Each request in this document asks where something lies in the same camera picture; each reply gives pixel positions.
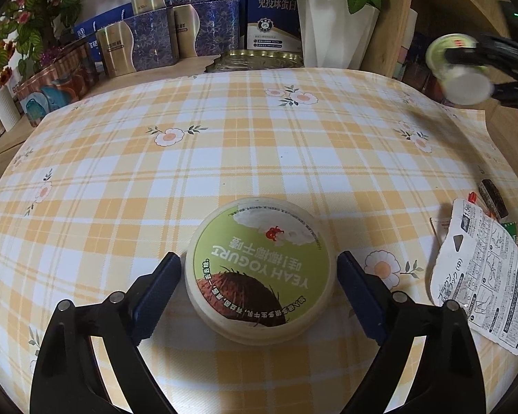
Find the white printed package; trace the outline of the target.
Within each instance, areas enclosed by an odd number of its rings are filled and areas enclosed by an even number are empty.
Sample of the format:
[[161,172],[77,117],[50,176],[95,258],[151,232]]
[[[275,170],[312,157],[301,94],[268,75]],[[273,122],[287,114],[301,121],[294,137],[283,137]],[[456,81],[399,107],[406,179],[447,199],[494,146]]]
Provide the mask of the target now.
[[518,245],[497,220],[464,199],[453,202],[430,298],[437,306],[456,301],[472,330],[518,355]]

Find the gold green tray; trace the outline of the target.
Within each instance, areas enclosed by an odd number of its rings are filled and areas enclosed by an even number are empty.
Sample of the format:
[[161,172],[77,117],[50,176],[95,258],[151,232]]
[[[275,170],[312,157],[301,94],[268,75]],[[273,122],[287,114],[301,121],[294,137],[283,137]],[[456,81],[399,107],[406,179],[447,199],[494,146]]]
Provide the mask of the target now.
[[303,67],[299,53],[274,50],[229,50],[205,68],[206,73]]

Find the blue gold gift box right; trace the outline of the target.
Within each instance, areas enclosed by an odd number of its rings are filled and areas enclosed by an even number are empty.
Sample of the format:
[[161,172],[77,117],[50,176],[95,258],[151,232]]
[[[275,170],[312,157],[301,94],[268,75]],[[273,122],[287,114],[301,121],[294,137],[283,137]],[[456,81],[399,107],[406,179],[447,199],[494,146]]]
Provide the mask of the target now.
[[181,58],[217,55],[239,46],[238,0],[215,0],[174,7]]

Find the black tissue packet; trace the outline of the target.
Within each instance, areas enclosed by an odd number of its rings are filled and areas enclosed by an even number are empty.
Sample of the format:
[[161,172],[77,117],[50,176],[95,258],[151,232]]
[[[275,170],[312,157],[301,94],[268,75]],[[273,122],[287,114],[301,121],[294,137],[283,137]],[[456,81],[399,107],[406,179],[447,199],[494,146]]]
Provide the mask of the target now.
[[509,212],[500,191],[489,178],[482,179],[478,185],[479,193],[484,200],[489,212],[498,221],[505,221]]

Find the green white paper cup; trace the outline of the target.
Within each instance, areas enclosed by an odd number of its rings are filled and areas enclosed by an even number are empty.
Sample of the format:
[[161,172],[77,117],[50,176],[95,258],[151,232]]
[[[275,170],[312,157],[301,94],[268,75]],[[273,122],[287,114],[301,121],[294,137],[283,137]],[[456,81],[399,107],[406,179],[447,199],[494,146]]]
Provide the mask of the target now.
[[444,97],[456,106],[471,106],[489,99],[493,91],[484,66],[456,65],[444,58],[446,50],[474,48],[477,41],[466,34],[446,34],[426,50],[426,64],[440,83]]

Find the green foil packet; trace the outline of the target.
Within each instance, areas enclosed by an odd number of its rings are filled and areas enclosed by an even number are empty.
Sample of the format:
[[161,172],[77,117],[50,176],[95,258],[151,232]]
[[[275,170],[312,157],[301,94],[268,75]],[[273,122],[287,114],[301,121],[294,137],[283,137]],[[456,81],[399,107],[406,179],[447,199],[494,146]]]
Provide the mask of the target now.
[[517,224],[513,221],[508,221],[507,223],[501,223],[501,226],[505,228],[506,232],[512,237],[514,242],[518,244],[518,227]]

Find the wooden shelf unit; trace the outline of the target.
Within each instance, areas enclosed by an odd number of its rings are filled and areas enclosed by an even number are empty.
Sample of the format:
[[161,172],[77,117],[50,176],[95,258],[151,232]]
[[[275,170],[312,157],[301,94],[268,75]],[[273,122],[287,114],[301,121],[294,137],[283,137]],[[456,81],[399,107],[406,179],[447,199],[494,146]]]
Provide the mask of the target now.
[[382,0],[360,69],[391,78],[403,58],[409,12],[417,13],[413,32],[433,41],[446,34],[510,36],[500,3],[506,0]]

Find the pink blossom bouquet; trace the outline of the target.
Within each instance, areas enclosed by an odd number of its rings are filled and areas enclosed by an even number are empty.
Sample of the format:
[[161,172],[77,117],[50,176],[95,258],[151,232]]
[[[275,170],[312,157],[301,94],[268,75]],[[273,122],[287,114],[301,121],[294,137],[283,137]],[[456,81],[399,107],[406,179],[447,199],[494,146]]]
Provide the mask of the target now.
[[20,55],[19,73],[27,76],[27,62],[41,68],[59,51],[54,24],[75,26],[82,11],[81,0],[6,0],[0,8],[0,89],[13,75],[10,61]]

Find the white flower pot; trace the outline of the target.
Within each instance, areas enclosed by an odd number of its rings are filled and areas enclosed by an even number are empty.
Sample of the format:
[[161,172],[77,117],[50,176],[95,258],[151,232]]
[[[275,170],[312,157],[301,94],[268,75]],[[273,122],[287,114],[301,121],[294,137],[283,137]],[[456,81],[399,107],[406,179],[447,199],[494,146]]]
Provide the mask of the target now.
[[346,0],[296,0],[306,67],[358,69],[378,20],[371,5],[354,14]]

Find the blue gold gift box left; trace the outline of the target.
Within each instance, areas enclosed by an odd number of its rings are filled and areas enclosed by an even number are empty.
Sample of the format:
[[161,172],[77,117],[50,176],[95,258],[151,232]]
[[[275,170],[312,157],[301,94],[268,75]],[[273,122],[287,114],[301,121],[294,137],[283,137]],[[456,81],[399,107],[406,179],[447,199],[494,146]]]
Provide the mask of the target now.
[[96,33],[109,78],[173,66],[180,60],[172,8],[134,15]]

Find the stack of paper cups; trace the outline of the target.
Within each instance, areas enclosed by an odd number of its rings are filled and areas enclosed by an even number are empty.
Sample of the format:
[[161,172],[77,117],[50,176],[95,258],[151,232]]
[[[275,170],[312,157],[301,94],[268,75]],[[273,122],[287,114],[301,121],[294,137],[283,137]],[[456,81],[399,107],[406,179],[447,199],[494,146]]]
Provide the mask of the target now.
[[415,31],[416,21],[418,13],[414,9],[409,9],[407,23],[403,39],[401,41],[401,49],[399,56],[397,57],[397,63],[393,72],[393,79],[402,80],[405,70],[405,62],[413,42],[413,35]]

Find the red lighter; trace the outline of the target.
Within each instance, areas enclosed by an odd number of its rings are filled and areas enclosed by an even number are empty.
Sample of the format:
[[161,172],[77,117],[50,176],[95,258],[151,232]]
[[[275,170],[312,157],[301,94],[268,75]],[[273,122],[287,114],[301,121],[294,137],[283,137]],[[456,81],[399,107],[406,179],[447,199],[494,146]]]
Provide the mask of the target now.
[[471,204],[477,205],[478,207],[481,208],[482,211],[484,211],[485,214],[488,214],[488,209],[487,209],[485,202],[483,201],[481,196],[476,191],[469,192],[467,201]]

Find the striped woven basket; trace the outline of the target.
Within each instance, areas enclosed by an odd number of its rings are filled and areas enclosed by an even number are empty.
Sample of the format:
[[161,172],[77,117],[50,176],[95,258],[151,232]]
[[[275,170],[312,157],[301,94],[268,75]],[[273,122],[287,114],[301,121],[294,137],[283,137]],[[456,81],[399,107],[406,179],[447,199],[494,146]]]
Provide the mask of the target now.
[[40,72],[18,84],[15,94],[32,127],[47,114],[81,100],[98,82],[88,42],[84,39],[66,46]]

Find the yogurt tub lid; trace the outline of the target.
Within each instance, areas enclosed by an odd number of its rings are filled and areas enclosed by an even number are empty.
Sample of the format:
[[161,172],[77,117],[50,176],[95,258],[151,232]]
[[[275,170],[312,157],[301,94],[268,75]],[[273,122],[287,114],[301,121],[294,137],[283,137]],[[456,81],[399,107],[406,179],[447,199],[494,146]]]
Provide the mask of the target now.
[[326,309],[336,257],[326,229],[290,202],[250,197],[217,208],[186,252],[185,286],[198,316],[239,344],[303,334]]

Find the white vase orange flowers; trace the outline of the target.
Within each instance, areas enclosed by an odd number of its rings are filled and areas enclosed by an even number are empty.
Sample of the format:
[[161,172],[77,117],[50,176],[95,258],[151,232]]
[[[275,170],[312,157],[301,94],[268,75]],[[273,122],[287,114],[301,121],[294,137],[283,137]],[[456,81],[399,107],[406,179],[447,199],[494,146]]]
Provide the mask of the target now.
[[20,121],[21,115],[13,100],[8,83],[13,76],[9,60],[13,54],[6,48],[0,49],[0,121],[6,132],[10,132]]

